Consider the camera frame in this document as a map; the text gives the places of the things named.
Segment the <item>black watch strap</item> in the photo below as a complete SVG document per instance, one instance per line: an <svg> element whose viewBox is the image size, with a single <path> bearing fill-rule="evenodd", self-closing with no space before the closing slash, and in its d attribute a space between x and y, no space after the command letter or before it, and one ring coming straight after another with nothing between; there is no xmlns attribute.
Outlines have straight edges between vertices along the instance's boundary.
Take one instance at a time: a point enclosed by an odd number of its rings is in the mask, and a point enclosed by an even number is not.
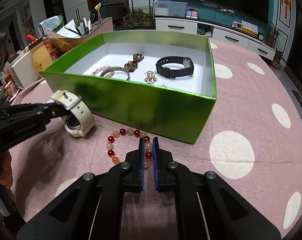
<svg viewBox="0 0 302 240"><path fill-rule="evenodd" d="M158 60L156 65L156 72L161 76L166 78L176 78L176 77L184 77L193 75L194 65L190 58L187 58L190 62L190 67L181 68L181 69L170 69L167 67L162 67L164 64L168 63L178 63L183 65L185 57L178 57L178 56L170 56L170 57L163 57Z"/></svg>

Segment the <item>yellow container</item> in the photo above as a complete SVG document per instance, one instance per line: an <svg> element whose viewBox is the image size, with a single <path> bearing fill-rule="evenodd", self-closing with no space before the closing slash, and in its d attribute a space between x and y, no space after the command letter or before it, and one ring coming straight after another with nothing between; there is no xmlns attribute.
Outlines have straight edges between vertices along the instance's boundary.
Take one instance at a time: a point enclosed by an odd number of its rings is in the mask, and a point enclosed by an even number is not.
<svg viewBox="0 0 302 240"><path fill-rule="evenodd" d="M38 39L29 45L29 50L32 53L32 60L35 68L41 74L48 66L53 63L52 57L44 45L43 38Z"/></svg>

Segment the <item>tv cabinet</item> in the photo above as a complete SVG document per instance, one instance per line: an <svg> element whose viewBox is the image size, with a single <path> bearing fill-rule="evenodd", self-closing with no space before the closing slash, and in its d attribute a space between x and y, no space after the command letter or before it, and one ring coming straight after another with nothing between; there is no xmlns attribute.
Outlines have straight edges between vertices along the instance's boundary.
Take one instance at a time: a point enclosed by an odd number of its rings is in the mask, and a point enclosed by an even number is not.
<svg viewBox="0 0 302 240"><path fill-rule="evenodd" d="M253 51L263 57L273 60L275 50L257 38L236 30L230 26L208 20L189 19L171 16L155 16L155 29L160 31L182 32L197 34L198 26L211 31L212 38L224 41Z"/></svg>

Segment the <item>alarm clock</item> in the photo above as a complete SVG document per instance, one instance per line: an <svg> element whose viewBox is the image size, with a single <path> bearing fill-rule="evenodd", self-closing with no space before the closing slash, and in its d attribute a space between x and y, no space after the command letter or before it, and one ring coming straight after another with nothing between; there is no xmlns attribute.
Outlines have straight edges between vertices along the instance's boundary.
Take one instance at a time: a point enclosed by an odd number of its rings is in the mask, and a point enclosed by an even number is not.
<svg viewBox="0 0 302 240"><path fill-rule="evenodd" d="M238 30L242 30L243 24L242 24L242 23L239 23L239 22L233 22L233 23L232 23L232 27L233 27L233 28L236 28L236 29L238 29Z"/></svg>
<svg viewBox="0 0 302 240"><path fill-rule="evenodd" d="M259 38L260 41L263 41L264 34L263 33L258 33L257 37Z"/></svg>

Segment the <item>floor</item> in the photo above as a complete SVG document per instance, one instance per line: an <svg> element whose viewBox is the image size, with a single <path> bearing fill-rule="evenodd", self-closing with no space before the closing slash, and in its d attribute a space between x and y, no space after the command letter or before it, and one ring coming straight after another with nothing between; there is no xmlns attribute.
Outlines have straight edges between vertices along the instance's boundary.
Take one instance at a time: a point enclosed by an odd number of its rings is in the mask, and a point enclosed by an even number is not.
<svg viewBox="0 0 302 240"><path fill-rule="evenodd" d="M290 80L290 78L286 75L286 73L282 69L276 69L270 66L274 74L278 77L284 88L286 89L287 93L289 94L290 98L292 99L295 108L297 109L297 112L299 113L300 117L302 118L302 107L300 106L300 103L297 101L295 95L292 93L292 89L297 91L296 86L293 84L293 82Z"/></svg>

